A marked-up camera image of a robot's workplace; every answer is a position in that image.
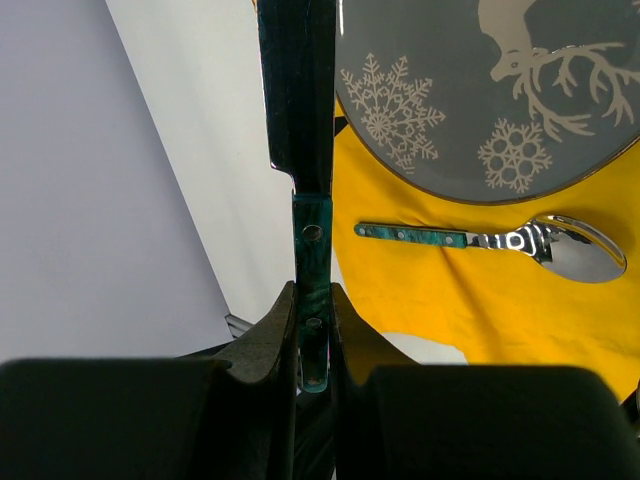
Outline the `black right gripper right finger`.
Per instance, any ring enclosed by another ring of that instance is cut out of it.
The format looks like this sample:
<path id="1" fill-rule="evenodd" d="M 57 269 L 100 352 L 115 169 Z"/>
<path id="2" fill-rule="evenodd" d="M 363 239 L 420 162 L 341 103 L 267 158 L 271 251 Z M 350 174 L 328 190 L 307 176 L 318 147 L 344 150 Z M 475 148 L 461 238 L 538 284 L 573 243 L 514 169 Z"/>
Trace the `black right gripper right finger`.
<path id="1" fill-rule="evenodd" d="M 614 394 L 569 366 L 421 365 L 332 288 L 330 380 L 341 479 L 635 479 Z"/>

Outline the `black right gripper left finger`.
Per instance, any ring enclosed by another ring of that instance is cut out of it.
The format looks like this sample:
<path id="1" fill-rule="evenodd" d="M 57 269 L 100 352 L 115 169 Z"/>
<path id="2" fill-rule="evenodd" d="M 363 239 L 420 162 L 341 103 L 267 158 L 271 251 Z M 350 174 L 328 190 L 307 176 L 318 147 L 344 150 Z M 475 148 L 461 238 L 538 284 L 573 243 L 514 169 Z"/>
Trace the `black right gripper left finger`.
<path id="1" fill-rule="evenodd" d="M 288 479 L 296 288 L 221 350 L 1 367 L 5 479 Z"/>

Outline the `yellow Pikachu cloth placemat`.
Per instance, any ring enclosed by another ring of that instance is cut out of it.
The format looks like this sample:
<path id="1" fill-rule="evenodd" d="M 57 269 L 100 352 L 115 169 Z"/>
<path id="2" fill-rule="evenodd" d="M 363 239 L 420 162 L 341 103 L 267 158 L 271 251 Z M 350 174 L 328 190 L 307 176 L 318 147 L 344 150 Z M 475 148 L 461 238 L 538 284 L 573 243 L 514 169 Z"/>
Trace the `yellow Pikachu cloth placemat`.
<path id="1" fill-rule="evenodd" d="M 619 397 L 639 380 L 639 151 L 559 193 L 519 204 L 449 202 L 405 184 L 345 127 L 335 141 L 333 241 L 358 313 L 381 332 L 453 347 L 476 364 L 563 364 L 598 373 Z M 500 232 L 539 214 L 585 221 L 628 267 L 604 284 L 565 280 L 513 252 L 363 239 L 358 222 Z"/>

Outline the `spoon with green handle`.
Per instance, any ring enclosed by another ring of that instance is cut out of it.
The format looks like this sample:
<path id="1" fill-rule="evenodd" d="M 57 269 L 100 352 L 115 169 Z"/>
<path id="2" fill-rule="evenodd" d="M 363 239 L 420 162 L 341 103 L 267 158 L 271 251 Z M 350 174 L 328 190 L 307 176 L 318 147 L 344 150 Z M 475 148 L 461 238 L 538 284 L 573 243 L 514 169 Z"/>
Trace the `spoon with green handle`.
<path id="1" fill-rule="evenodd" d="M 628 262 L 623 250 L 595 227 L 557 214 L 536 216 L 503 233 L 475 233 L 435 227 L 360 222 L 362 238 L 456 249 L 519 252 L 541 267 L 580 283 L 606 283 L 620 278 Z"/>

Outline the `grey reindeer plate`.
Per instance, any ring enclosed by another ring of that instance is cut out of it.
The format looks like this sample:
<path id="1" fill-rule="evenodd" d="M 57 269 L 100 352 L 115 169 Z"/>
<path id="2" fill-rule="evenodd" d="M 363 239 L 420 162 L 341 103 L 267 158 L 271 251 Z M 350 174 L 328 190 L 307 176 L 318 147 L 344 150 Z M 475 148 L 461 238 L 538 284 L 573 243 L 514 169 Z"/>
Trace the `grey reindeer plate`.
<path id="1" fill-rule="evenodd" d="M 635 1 L 342 1 L 336 92 L 409 185 L 497 205 L 572 186 L 639 137 Z"/>

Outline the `knife with green handle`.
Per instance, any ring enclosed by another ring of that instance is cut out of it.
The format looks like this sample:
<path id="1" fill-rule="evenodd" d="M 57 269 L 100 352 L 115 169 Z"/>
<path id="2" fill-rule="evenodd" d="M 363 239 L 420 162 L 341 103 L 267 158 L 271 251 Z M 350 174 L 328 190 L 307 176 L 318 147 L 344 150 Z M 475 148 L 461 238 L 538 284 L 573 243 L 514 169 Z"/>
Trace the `knife with green handle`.
<path id="1" fill-rule="evenodd" d="M 337 4 L 256 4 L 271 166 L 293 182 L 301 387 L 329 378 Z"/>

